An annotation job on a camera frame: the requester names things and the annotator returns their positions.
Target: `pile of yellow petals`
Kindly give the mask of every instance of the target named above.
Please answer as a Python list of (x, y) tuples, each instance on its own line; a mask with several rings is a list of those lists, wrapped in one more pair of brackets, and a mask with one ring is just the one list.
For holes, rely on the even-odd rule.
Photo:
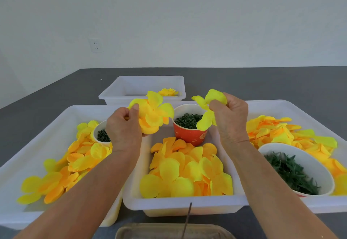
[(232, 178), (223, 173), (215, 145), (194, 147), (173, 136), (156, 143), (151, 153), (151, 171), (140, 181), (144, 198), (233, 194)]
[(178, 92), (176, 92), (176, 90), (172, 88), (163, 88), (158, 92), (158, 94), (160, 94), (161, 96), (177, 96)]
[(215, 119), (215, 113), (210, 110), (209, 104), (212, 100), (218, 100), (223, 105), (227, 104), (227, 98), (222, 92), (219, 92), (215, 89), (210, 89), (207, 95), (205, 96), (205, 99), (201, 96), (193, 96), (192, 99), (198, 103), (198, 105), (201, 106), (202, 109), (207, 110), (200, 121), (197, 122), (196, 128), (200, 131), (207, 130), (211, 125), (216, 126), (216, 119)]
[(17, 199), (19, 204), (30, 204), (44, 196), (44, 203), (55, 202), (63, 193), (69, 191), (92, 168), (112, 152), (110, 148), (96, 143), (92, 136), (98, 125), (95, 120), (77, 126), (76, 139), (67, 149), (64, 156), (56, 161), (47, 159), (43, 162), (47, 174), (43, 178), (30, 176), (21, 186), (25, 193)]
[(256, 148), (267, 143), (278, 142), (304, 150), (331, 172), (338, 195), (342, 195), (343, 189), (339, 186), (343, 185), (346, 186), (343, 195), (347, 195), (347, 182), (343, 184), (341, 181), (347, 181), (347, 177), (344, 177), (347, 169), (335, 158), (330, 158), (334, 149), (337, 148), (336, 139), (330, 136), (316, 136), (312, 129), (301, 130), (301, 126), (287, 123), (291, 120), (289, 117), (276, 119), (265, 115), (249, 120), (246, 130), (250, 142)]
[(130, 102), (128, 108), (130, 109), (134, 104), (138, 104), (139, 109), (139, 123), (141, 131), (144, 134), (154, 134), (159, 130), (163, 124), (169, 123), (169, 118), (173, 118), (174, 111), (170, 103), (163, 103), (163, 97), (156, 92), (148, 91), (148, 99), (136, 98)]

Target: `white plastic bin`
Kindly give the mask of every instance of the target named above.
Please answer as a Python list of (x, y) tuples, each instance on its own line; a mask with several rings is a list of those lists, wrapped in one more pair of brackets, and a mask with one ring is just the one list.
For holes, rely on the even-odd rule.
[(119, 76), (103, 91), (99, 98), (107, 105), (127, 105), (134, 98), (147, 98), (148, 91), (159, 92), (161, 89), (173, 88), (179, 93), (175, 96), (164, 96), (163, 102), (178, 102), (186, 98), (184, 78), (172, 76)]
[[(173, 103), (172, 105), (175, 108), (186, 103), (194, 102), (187, 101)], [(303, 129), (312, 128), (319, 136), (334, 137), (338, 142), (338, 148), (334, 151), (332, 158), (338, 159), (343, 165), (347, 166), (347, 142), (292, 103), (284, 100), (247, 101), (247, 103), (249, 105), (248, 119), (256, 118), (259, 115), (268, 115), (276, 118), (291, 117), (293, 119), (291, 123), (301, 125)], [(149, 165), (153, 157), (153, 154), (150, 153), (150, 148), (153, 144), (162, 142), (164, 137), (174, 136), (172, 128), (172, 121), (170, 121), (169, 125), (163, 125), (157, 133), (143, 138), (140, 158), (124, 185), (124, 205), (131, 210), (143, 210), (148, 216), (186, 215), (190, 202), (193, 203), (192, 215), (234, 213), (242, 206), (248, 205), (235, 166), (224, 151), (215, 126), (209, 128), (204, 143), (210, 142), (216, 145), (217, 156), (223, 162), (224, 172), (232, 176), (233, 196), (153, 199), (144, 199), (141, 196), (140, 180), (143, 175), (148, 174)], [(303, 198), (302, 200), (314, 213), (347, 211), (347, 196), (318, 196), (318, 198)]]
[[(48, 158), (59, 160), (63, 157), (70, 144), (76, 140), (76, 126), (79, 123), (90, 120), (104, 121), (118, 107), (120, 106), (71, 106), (7, 161), (0, 168), (0, 225), (23, 229), (50, 207), (50, 204), (44, 204), (44, 197), (29, 205), (18, 204), (16, 199), (23, 195), (20, 191), (23, 180), (32, 175), (39, 177), (46, 175), (43, 161)], [(111, 226), (116, 221), (121, 202), (122, 192), (119, 193), (100, 227)]]

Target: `forearm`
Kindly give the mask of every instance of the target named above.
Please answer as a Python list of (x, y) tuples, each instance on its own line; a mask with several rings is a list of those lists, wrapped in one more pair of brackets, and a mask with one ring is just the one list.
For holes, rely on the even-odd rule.
[(337, 238), (248, 141), (228, 145), (226, 151), (269, 239)]
[(114, 151), (16, 238), (92, 238), (135, 163)]

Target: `wall socket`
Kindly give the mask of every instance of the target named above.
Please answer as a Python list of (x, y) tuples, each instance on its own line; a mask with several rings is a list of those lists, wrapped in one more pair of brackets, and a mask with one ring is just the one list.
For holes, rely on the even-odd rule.
[(104, 48), (100, 39), (88, 39), (92, 52), (103, 52)]

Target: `gray base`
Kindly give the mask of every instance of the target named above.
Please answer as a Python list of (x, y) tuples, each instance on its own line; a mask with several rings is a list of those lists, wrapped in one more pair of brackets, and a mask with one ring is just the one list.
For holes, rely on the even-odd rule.
[[(103, 105), (98, 99), (121, 75), (183, 75), (187, 98), (205, 96), (211, 88), (244, 100), (284, 99), (347, 139), (347, 67), (288, 68), (102, 68), (81, 69), (63, 79), (0, 109), (0, 166), (24, 147), (71, 105)], [(321, 220), (341, 239), (347, 239), (347, 213), (319, 214)], [(99, 228), (94, 238), (114, 238), (125, 223), (184, 223), (185, 217), (147, 217), (123, 204), (117, 222)], [(191, 216), (190, 223), (216, 224), (236, 238), (265, 238), (251, 209), (234, 214)], [(0, 227), (0, 238), (18, 232)]]

